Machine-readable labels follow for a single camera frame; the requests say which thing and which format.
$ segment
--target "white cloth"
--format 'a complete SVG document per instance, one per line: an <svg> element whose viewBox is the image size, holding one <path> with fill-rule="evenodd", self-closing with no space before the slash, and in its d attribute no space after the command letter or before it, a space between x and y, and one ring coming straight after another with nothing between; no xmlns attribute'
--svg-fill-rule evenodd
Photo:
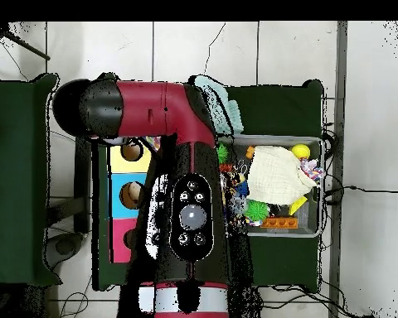
<svg viewBox="0 0 398 318"><path fill-rule="evenodd" d="M291 205L317 183L300 168L299 159L283 147L257 146L250 165L247 199Z"/></svg>

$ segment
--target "yellow block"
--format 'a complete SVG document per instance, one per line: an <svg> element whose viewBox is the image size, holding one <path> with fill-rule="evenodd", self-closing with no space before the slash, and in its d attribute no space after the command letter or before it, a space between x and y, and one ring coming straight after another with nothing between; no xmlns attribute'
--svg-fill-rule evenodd
<svg viewBox="0 0 398 318"><path fill-rule="evenodd" d="M127 161L121 155L121 146L110 148L110 168L112 173L147 173L150 159L150 151L143 147L143 155L138 161Z"/></svg>
<svg viewBox="0 0 398 318"><path fill-rule="evenodd" d="M289 216L298 211L299 207L305 204L305 202L307 202L307 198L305 196L300 197L295 202L293 202L293 204L291 204L291 206L289 207Z"/></svg>

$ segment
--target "green toy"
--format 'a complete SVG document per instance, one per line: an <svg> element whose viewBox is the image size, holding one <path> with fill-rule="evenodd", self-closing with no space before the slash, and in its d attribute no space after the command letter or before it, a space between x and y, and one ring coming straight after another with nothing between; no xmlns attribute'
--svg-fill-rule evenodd
<svg viewBox="0 0 398 318"><path fill-rule="evenodd" d="M225 163L227 161L229 152L223 144L220 143L220 145L216 149L216 153L218 154L218 162L219 163Z"/></svg>
<svg viewBox="0 0 398 318"><path fill-rule="evenodd" d="M264 220L269 215L269 209L265 202L250 200L248 203L248 210L245 212L245 216L256 220Z"/></svg>

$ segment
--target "orange lego brick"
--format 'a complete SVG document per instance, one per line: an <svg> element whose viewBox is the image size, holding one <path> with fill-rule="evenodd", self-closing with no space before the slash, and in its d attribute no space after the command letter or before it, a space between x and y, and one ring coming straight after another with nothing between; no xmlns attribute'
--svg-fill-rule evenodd
<svg viewBox="0 0 398 318"><path fill-rule="evenodd" d="M260 227L267 229L298 229L298 219L294 217L269 217L264 219Z"/></svg>

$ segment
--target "dark green cloth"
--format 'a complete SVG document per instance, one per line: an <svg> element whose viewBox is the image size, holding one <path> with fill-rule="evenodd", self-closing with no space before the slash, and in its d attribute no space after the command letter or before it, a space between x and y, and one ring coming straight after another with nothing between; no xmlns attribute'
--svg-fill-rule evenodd
<svg viewBox="0 0 398 318"><path fill-rule="evenodd" d="M0 283L59 282L43 262L46 102L56 81L0 81Z"/></svg>
<svg viewBox="0 0 398 318"><path fill-rule="evenodd" d="M317 80L303 87L260 85L227 88L239 104L244 134L321 137L323 87ZM99 150L100 194L107 194L106 151ZM100 212L107 200L100 197ZM100 215L99 288L124 284L127 265L109 263L107 222ZM317 290L318 238L250 238L254 284L302 284Z"/></svg>

